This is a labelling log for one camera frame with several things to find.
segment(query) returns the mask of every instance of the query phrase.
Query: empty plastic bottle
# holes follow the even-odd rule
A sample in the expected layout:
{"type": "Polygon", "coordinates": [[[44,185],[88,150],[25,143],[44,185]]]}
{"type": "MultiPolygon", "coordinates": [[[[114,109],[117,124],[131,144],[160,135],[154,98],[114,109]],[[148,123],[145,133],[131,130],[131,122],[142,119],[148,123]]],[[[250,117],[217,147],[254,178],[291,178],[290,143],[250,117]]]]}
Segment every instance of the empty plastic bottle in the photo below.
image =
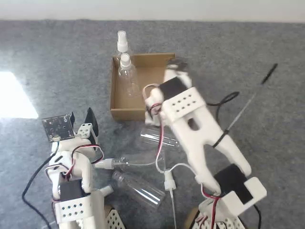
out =
{"type": "Polygon", "coordinates": [[[121,190],[143,206],[157,209],[165,196],[164,192],[137,176],[115,171],[112,178],[121,190]]]}
{"type": "Polygon", "coordinates": [[[134,97],[140,94],[137,70],[132,64],[130,56],[127,53],[121,55],[119,79],[127,96],[134,97]]]}

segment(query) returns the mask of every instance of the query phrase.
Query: white plastic part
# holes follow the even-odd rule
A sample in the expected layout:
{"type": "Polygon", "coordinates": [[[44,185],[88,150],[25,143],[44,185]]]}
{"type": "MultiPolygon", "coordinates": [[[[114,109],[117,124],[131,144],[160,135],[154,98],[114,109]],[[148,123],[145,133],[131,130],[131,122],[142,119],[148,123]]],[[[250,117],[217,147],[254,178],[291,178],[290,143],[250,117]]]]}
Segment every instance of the white plastic part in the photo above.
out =
{"type": "MultiPolygon", "coordinates": [[[[71,151],[78,146],[91,144],[90,140],[87,138],[83,138],[81,135],[76,135],[75,138],[63,140],[59,142],[58,152],[60,151],[71,151]]],[[[57,143],[54,142],[52,144],[52,154],[55,152],[57,147],[57,143]]],[[[86,155],[88,158],[95,158],[96,153],[94,148],[81,148],[77,150],[78,152],[86,155]]]]}
{"type": "Polygon", "coordinates": [[[93,216],[91,195],[55,204],[57,223],[75,221],[93,216]]]}
{"type": "Polygon", "coordinates": [[[126,38],[126,32],[121,30],[118,31],[118,51],[127,52],[128,51],[128,42],[126,38]]]}
{"type": "MultiPolygon", "coordinates": [[[[85,193],[90,193],[92,190],[92,166],[89,161],[89,159],[80,153],[75,153],[73,155],[73,158],[75,160],[74,168],[72,170],[72,176],[73,177],[81,177],[82,178],[82,189],[84,190],[85,193]]],[[[57,163],[62,163],[66,167],[70,168],[71,167],[71,151],[63,151],[63,152],[58,152],[55,157],[52,158],[50,161],[50,165],[54,165],[57,163]]],[[[62,176],[60,174],[60,169],[62,167],[59,167],[56,170],[49,169],[48,170],[48,175],[50,177],[50,180],[52,181],[52,194],[54,199],[60,199],[60,195],[58,193],[58,185],[60,184],[60,181],[62,179],[62,176]]]]}
{"type": "Polygon", "coordinates": [[[113,188],[110,185],[107,185],[106,187],[101,188],[100,192],[102,193],[103,197],[106,197],[113,192],[113,188]]]}
{"type": "MultiPolygon", "coordinates": [[[[244,185],[252,195],[253,199],[243,204],[237,194],[231,191],[217,202],[216,206],[216,221],[225,221],[226,218],[234,219],[245,212],[267,195],[267,191],[257,177],[248,179],[244,185]]],[[[207,199],[199,205],[201,213],[211,215],[213,201],[207,199]]]]}
{"type": "MultiPolygon", "coordinates": [[[[189,164],[196,171],[197,182],[213,192],[220,193],[220,186],[206,165],[203,146],[213,145],[223,131],[196,88],[192,87],[164,101],[161,115],[185,150],[189,164]],[[196,123],[198,129],[189,125],[190,120],[196,123]]],[[[249,163],[230,136],[226,135],[216,149],[231,163],[236,164],[246,176],[251,174],[249,163]]]]}
{"type": "Polygon", "coordinates": [[[83,228],[106,229],[104,195],[100,190],[89,196],[55,204],[56,219],[60,229],[76,229],[76,220],[82,220],[83,228]]]}
{"type": "MultiPolygon", "coordinates": [[[[192,229],[210,229],[211,226],[211,221],[209,218],[204,222],[204,224],[199,228],[200,222],[199,223],[194,223],[192,226],[192,229]]],[[[226,218],[223,222],[215,222],[214,224],[214,229],[245,229],[243,226],[242,222],[239,220],[239,218],[235,218],[234,220],[230,220],[226,218]]]]}
{"type": "Polygon", "coordinates": [[[108,229],[125,229],[125,226],[120,218],[117,210],[112,209],[107,216],[107,228],[108,229]]]}
{"type": "Polygon", "coordinates": [[[95,168],[103,168],[103,169],[114,169],[113,166],[114,158],[107,158],[98,163],[94,164],[95,168]]]}
{"type": "Polygon", "coordinates": [[[132,66],[130,56],[127,53],[121,55],[120,66],[122,69],[129,69],[132,66]]]}
{"type": "Polygon", "coordinates": [[[84,123],[80,126],[77,131],[77,135],[81,136],[81,138],[88,138],[92,136],[96,144],[98,144],[98,138],[94,133],[93,126],[91,123],[84,123]]]}
{"type": "Polygon", "coordinates": [[[176,183],[170,170],[165,170],[164,172],[164,188],[165,191],[176,189],[176,183]]]}

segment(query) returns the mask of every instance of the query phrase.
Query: black cable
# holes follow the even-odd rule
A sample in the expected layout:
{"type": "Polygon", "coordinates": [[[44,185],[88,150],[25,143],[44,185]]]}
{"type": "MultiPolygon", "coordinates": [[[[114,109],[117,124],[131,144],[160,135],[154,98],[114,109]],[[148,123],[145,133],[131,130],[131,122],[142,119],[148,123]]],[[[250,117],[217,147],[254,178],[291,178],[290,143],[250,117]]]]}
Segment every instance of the black cable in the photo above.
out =
{"type": "Polygon", "coordinates": [[[257,228],[258,229],[261,229],[261,226],[262,226],[262,213],[260,211],[260,209],[258,208],[258,206],[256,204],[253,205],[255,210],[257,211],[258,213],[258,226],[257,228]]]}
{"type": "Polygon", "coordinates": [[[238,218],[239,218],[239,221],[241,221],[241,223],[243,224],[244,228],[248,229],[248,226],[244,223],[244,221],[240,217],[238,217],[238,218]]]}
{"type": "Polygon", "coordinates": [[[30,178],[30,180],[28,181],[28,184],[26,185],[23,193],[22,193],[22,200],[23,202],[28,205],[31,209],[33,209],[38,215],[40,215],[40,217],[43,219],[43,221],[46,223],[48,229],[51,229],[51,226],[50,226],[50,223],[48,222],[48,220],[45,218],[45,216],[37,209],[35,208],[30,202],[28,202],[25,198],[25,194],[27,194],[33,180],[35,179],[35,177],[37,176],[37,174],[39,173],[39,171],[52,159],[52,157],[55,156],[55,154],[57,153],[58,151],[58,147],[59,147],[59,142],[57,142],[57,147],[56,147],[56,150],[55,150],[55,153],[52,154],[50,157],[48,157],[48,159],[46,159],[43,164],[41,166],[39,166],[39,168],[34,172],[34,174],[32,175],[32,177],[30,178]]]}
{"type": "MultiPolygon", "coordinates": [[[[270,78],[270,76],[273,74],[273,72],[275,71],[275,69],[277,68],[278,64],[275,63],[273,64],[272,68],[269,70],[267,76],[264,77],[264,79],[261,81],[260,86],[264,85],[270,78]]],[[[238,113],[238,115],[235,117],[235,119],[231,122],[231,124],[225,129],[225,131],[223,132],[223,134],[220,136],[220,138],[216,141],[216,143],[213,145],[213,148],[217,147],[217,145],[222,141],[222,139],[224,138],[224,136],[226,136],[231,127],[235,124],[235,122],[240,118],[240,116],[242,115],[242,113],[245,111],[245,109],[248,107],[248,105],[250,104],[250,102],[255,98],[256,94],[257,94],[258,90],[254,92],[254,94],[252,95],[252,97],[248,100],[248,102],[245,104],[245,106],[243,107],[243,109],[238,113]]],[[[219,115],[219,109],[220,106],[228,101],[231,101],[232,99],[234,99],[236,96],[239,95],[239,92],[233,92],[229,95],[227,95],[225,98],[222,99],[222,101],[218,104],[209,104],[210,106],[218,106],[217,110],[216,110],[216,120],[219,124],[218,121],[218,115],[219,115]],[[230,96],[234,93],[237,93],[237,95],[232,96],[232,98],[230,98],[230,96]]]]}
{"type": "Polygon", "coordinates": [[[239,95],[239,92],[232,92],[230,94],[228,94],[226,97],[224,97],[219,103],[217,104],[212,104],[212,103],[206,103],[208,106],[217,106],[217,109],[216,109],[216,115],[215,115],[215,119],[216,119],[216,122],[219,124],[219,111],[220,111],[220,107],[235,99],[237,96],[239,95]]]}

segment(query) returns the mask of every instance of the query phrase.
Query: gray carpet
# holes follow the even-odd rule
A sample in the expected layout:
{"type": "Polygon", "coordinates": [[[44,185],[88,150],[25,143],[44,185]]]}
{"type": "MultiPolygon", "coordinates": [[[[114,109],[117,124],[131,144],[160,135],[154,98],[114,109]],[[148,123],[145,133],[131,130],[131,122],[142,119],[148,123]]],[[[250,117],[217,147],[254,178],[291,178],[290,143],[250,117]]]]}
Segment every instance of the gray carpet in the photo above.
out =
{"type": "MultiPolygon", "coordinates": [[[[222,127],[232,121],[272,64],[279,63],[231,136],[251,164],[252,176],[259,177],[268,191],[258,203],[262,228],[303,228],[305,25],[178,21],[0,21],[0,71],[15,74],[39,114],[38,119],[0,119],[0,228],[44,225],[21,201],[28,179],[49,154],[41,118],[74,111],[78,128],[90,106],[106,156],[134,152],[143,124],[115,122],[109,111],[111,56],[121,29],[128,32],[134,52],[175,52],[188,59],[193,83],[206,101],[218,102],[240,91],[238,98],[221,108],[222,127]]],[[[207,151],[213,172],[227,165],[221,154],[207,151]]],[[[167,166],[186,161],[182,152],[167,159],[167,166]]],[[[163,188],[163,178],[155,170],[138,174],[163,188]]],[[[177,223],[182,228],[188,212],[203,198],[186,168],[177,168],[174,175],[177,223]]],[[[109,183],[111,172],[97,171],[95,177],[95,185],[102,187],[109,183]]],[[[27,197],[49,221],[54,220],[51,185],[44,173],[27,197]]],[[[129,229],[173,227],[168,194],[156,212],[127,202],[120,191],[108,196],[106,203],[118,209],[129,229]]],[[[254,209],[241,217],[249,228],[256,228],[254,209]]]]}

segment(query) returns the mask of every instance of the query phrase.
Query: red wire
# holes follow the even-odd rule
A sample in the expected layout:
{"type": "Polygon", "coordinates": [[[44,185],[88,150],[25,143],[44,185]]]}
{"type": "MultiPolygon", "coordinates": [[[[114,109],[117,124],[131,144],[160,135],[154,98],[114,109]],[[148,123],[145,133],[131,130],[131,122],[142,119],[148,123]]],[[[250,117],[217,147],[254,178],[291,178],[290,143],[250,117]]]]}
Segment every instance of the red wire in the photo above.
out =
{"type": "Polygon", "coordinates": [[[149,112],[152,111],[152,109],[154,109],[155,107],[157,106],[161,106],[162,104],[161,103],[156,103],[156,104],[153,104],[150,108],[149,108],[149,112]]]}
{"type": "Polygon", "coordinates": [[[212,198],[212,199],[218,198],[218,197],[215,197],[215,196],[213,196],[213,195],[207,194],[207,193],[204,191],[203,186],[202,186],[202,192],[203,192],[203,194],[205,194],[208,198],[212,198]]]}
{"type": "Polygon", "coordinates": [[[213,209],[212,209],[212,220],[211,220],[211,229],[214,228],[214,224],[215,224],[215,215],[216,215],[216,204],[217,201],[219,200],[219,197],[214,197],[214,203],[213,203],[213,209]]]}

